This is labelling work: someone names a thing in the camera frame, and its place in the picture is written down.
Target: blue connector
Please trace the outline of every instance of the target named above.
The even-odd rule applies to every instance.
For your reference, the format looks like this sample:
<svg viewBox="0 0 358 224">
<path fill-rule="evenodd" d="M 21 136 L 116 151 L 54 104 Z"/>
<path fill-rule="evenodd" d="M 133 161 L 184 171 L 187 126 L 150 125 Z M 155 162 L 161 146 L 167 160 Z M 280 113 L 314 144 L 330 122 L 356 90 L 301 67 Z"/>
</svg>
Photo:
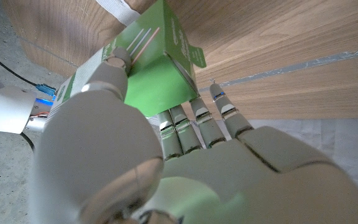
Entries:
<svg viewBox="0 0 358 224">
<path fill-rule="evenodd" d="M 55 95 L 56 89 L 53 87 L 48 86 L 47 84 L 37 84 L 36 88 L 41 91 L 42 93 L 46 93 L 50 96 Z"/>
</svg>

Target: wooden surface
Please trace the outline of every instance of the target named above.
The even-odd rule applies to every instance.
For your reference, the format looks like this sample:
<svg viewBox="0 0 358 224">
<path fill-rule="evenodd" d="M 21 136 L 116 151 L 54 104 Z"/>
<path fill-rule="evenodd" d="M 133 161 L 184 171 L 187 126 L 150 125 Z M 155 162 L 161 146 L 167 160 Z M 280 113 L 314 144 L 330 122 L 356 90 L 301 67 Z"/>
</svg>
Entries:
<svg viewBox="0 0 358 224">
<path fill-rule="evenodd" d="M 247 119 L 358 118 L 358 58 L 224 87 Z M 221 116 L 209 91 L 201 93 Z M 183 107 L 194 119 L 190 104 Z"/>
<path fill-rule="evenodd" d="M 154 1 L 126 2 L 141 13 Z M 222 83 L 319 57 L 358 50 L 358 0 L 168 0 L 168 3 L 179 17 L 190 43 L 204 49 L 207 67 L 196 68 L 198 88 L 208 86 L 211 78 Z M 3 0 L 3 5 L 22 39 L 27 56 L 35 63 L 65 76 L 72 75 L 77 66 L 124 28 L 95 0 Z M 329 65 L 319 68 L 321 74 L 317 77 L 322 79 L 329 74 L 340 80 L 342 74 L 333 72 L 330 68 Z M 358 83 L 358 70 L 354 67 L 348 69 L 347 78 Z M 305 71 L 253 83 L 260 82 L 259 86 L 269 85 L 270 79 L 295 82 L 285 77 L 298 80 L 294 74 L 301 75 L 303 72 Z M 236 89 L 234 93 L 237 98 L 241 95 L 246 97 L 249 92 L 246 88 L 241 88 L 244 85 L 250 84 L 232 86 L 228 90 Z M 315 100 L 316 105 L 322 106 L 320 94 L 329 90 L 323 90 L 319 85 L 319 80 L 304 82 L 303 88 L 310 91 L 303 92 L 302 97 L 308 101 Z M 358 91 L 350 85 L 341 90 L 346 93 Z M 270 91 L 264 92 L 271 97 L 277 97 L 276 93 L 273 86 Z M 336 103 L 329 109 L 315 110 L 305 107 L 308 109 L 307 113 L 301 109 L 289 113 L 289 105 L 302 105 L 302 100 L 296 94 L 284 96 L 279 98 L 279 102 L 285 105 L 282 110 L 264 113 L 255 108 L 249 113 L 247 109 L 244 113 L 258 118 L 358 117 L 358 102 L 342 101 L 342 98 L 332 100 L 349 104 Z M 276 105 L 273 98 L 266 96 L 258 99 L 262 100 L 259 101 L 261 108 Z M 245 108 L 250 101 L 238 103 L 240 108 Z"/>
</svg>

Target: gray floor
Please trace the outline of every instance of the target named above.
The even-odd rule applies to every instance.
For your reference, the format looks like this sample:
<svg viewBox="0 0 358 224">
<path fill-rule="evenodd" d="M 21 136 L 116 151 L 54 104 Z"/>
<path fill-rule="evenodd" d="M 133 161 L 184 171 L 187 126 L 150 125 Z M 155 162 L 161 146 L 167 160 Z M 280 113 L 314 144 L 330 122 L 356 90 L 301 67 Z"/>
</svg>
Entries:
<svg viewBox="0 0 358 224">
<path fill-rule="evenodd" d="M 65 78 L 31 63 L 0 2 L 0 59 L 15 72 L 36 83 L 59 86 Z M 34 88 L 0 67 L 0 80 L 27 90 Z M 300 138 L 333 158 L 358 184 L 358 119 L 251 121 L 271 125 Z M 36 144 L 39 135 L 27 132 Z M 32 152 L 18 135 L 0 133 L 0 223 L 28 223 L 27 176 Z"/>
<path fill-rule="evenodd" d="M 0 2 L 0 60 L 16 73 L 36 83 L 59 86 L 65 78 L 30 62 Z M 11 75 L 0 66 L 0 81 L 4 85 L 19 86 L 26 90 L 34 87 Z M 34 143 L 38 134 L 26 132 Z M 31 148 L 18 135 L 0 133 L 0 223 L 28 223 L 27 176 L 32 157 Z"/>
</svg>

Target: gray tape strip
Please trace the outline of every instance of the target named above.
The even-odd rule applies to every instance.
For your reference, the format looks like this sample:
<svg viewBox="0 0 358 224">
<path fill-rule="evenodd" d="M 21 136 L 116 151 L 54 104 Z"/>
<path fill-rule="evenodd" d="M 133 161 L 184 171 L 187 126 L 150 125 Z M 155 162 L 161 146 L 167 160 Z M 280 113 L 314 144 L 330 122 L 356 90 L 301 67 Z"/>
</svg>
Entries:
<svg viewBox="0 0 358 224">
<path fill-rule="evenodd" d="M 336 54 L 336 55 L 331 55 L 331 56 L 328 56 L 328 57 L 317 58 L 317 59 L 314 59 L 314 60 L 310 60 L 308 62 L 298 63 L 298 64 L 295 64 L 295 65 L 290 65 L 290 66 L 287 66 L 287 67 L 278 68 L 278 69 L 274 69 L 274 70 L 271 70 L 271 71 L 258 73 L 258 74 L 251 75 L 251 76 L 244 77 L 244 78 L 238 78 L 238 79 L 235 79 L 235 80 L 231 80 L 231 81 L 228 81 L 228 82 L 221 83 L 219 85 L 221 87 L 236 85 L 236 84 L 249 82 L 249 81 L 260 79 L 260 78 L 267 78 L 267 77 L 271 77 L 271 76 L 274 76 L 274 75 L 279 75 L 279 74 L 288 73 L 288 72 L 294 72 L 294 71 L 297 71 L 297 70 L 302 70 L 304 68 L 317 67 L 317 66 L 320 66 L 320 65 L 326 65 L 326 64 L 329 64 L 329 63 L 334 63 L 334 62 L 338 62 L 338 61 L 341 61 L 341 60 L 347 60 L 347 59 L 352 59 L 352 58 L 357 58 L 357 57 L 358 57 L 358 51 L 356 51 L 356 52 L 343 52 L 343 53 Z M 198 92 L 204 92 L 204 91 L 208 91 L 208 90 L 209 90 L 209 87 L 205 87 L 205 88 L 199 89 Z"/>
<path fill-rule="evenodd" d="M 125 0 L 96 0 L 105 10 L 110 12 L 117 20 L 129 26 L 140 14 L 131 9 Z"/>
</svg>

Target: white fabric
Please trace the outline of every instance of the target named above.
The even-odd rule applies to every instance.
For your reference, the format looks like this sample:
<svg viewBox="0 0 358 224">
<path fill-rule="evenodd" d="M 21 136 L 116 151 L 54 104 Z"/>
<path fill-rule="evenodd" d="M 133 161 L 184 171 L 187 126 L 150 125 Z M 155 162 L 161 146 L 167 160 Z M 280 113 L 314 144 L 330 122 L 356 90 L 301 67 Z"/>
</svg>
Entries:
<svg viewBox="0 0 358 224">
<path fill-rule="evenodd" d="M 358 119 L 250 120 L 255 128 L 271 126 L 332 158 L 358 185 Z"/>
<path fill-rule="evenodd" d="M 129 26 L 140 14 L 131 9 L 125 0 L 96 0 L 105 10 L 110 12 L 117 20 Z"/>
</svg>

